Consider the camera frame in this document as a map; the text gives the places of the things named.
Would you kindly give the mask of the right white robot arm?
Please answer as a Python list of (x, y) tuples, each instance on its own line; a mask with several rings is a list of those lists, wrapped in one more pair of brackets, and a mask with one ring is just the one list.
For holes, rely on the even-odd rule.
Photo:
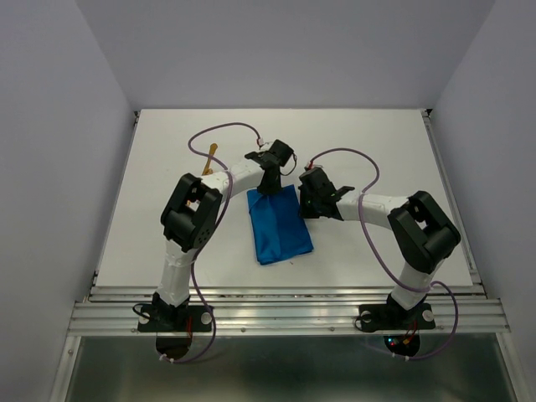
[(320, 167), (305, 171), (299, 180), (300, 213), (304, 219), (329, 218), (360, 223), (365, 239), (369, 224), (390, 230), (404, 258), (385, 307), (388, 322), (403, 327), (415, 318), (417, 307), (430, 290), (432, 279), (461, 242), (456, 226), (435, 199), (425, 191), (393, 197), (336, 188)]

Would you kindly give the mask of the blue cloth napkin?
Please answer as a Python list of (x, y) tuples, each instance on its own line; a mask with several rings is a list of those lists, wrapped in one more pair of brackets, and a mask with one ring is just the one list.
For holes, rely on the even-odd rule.
[(255, 256), (260, 265), (271, 265), (313, 252), (311, 236), (300, 215), (293, 184), (279, 193), (246, 193), (253, 230)]

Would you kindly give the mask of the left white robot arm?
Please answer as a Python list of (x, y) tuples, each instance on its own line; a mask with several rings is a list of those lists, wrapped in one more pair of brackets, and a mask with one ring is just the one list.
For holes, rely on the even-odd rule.
[(281, 169), (293, 156), (288, 145), (276, 140), (221, 172), (202, 177), (187, 173), (179, 179), (160, 218), (166, 254), (149, 317), (157, 318), (169, 330), (186, 322), (192, 265), (213, 236), (230, 200), (254, 188), (263, 195), (279, 193)]

